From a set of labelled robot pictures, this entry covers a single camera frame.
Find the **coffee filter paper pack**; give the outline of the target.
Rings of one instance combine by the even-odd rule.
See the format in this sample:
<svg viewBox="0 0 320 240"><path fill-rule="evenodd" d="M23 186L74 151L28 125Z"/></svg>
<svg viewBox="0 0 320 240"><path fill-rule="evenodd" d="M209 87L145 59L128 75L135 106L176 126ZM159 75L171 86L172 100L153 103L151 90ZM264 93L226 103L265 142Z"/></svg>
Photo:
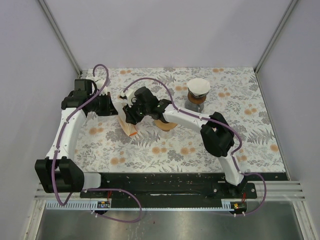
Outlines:
<svg viewBox="0 0 320 240"><path fill-rule="evenodd" d="M136 135L138 133L136 127L133 124L126 122L126 114L124 112L126 104L124 102L115 102L113 105L118 112L117 120L124 133L129 137Z"/></svg>

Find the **white paper coffee filter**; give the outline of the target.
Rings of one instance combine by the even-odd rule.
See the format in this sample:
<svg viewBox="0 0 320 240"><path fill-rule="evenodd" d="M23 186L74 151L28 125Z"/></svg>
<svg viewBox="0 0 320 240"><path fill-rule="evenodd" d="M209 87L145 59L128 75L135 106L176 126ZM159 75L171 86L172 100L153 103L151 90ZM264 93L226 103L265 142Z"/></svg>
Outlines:
<svg viewBox="0 0 320 240"><path fill-rule="evenodd" d="M209 81L203 79L203 78L194 78L187 82L187 88L196 91L204 90L204 91L210 91L211 85Z"/></svg>

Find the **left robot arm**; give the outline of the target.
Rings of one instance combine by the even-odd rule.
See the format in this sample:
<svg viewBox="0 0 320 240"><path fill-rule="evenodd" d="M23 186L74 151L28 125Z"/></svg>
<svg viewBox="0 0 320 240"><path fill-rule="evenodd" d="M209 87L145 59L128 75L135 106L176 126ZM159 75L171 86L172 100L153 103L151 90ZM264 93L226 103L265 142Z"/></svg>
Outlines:
<svg viewBox="0 0 320 240"><path fill-rule="evenodd" d="M93 80L76 79L74 90L61 103L61 120L52 147L34 168L46 193L79 193L90 189L98 198L107 195L109 186L99 173L83 172L74 162L78 136L88 113L100 117L116 116L110 93L94 96L100 87Z"/></svg>

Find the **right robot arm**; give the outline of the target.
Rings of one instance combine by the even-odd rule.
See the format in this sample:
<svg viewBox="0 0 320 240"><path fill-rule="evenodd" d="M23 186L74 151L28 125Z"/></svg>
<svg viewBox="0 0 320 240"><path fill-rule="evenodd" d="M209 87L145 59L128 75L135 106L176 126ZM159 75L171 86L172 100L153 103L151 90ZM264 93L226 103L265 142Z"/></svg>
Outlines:
<svg viewBox="0 0 320 240"><path fill-rule="evenodd" d="M220 113L205 115L179 108L172 100L157 99L145 86L136 91L125 90L120 93L120 98L126 100L122 109L125 122L128 124L136 125L149 116L164 124L181 125L199 133L207 152L220 162L225 181L229 183L228 194L233 198L239 198L245 193L246 187L242 183L244 176L237 169L231 154L235 144L235 133Z"/></svg>

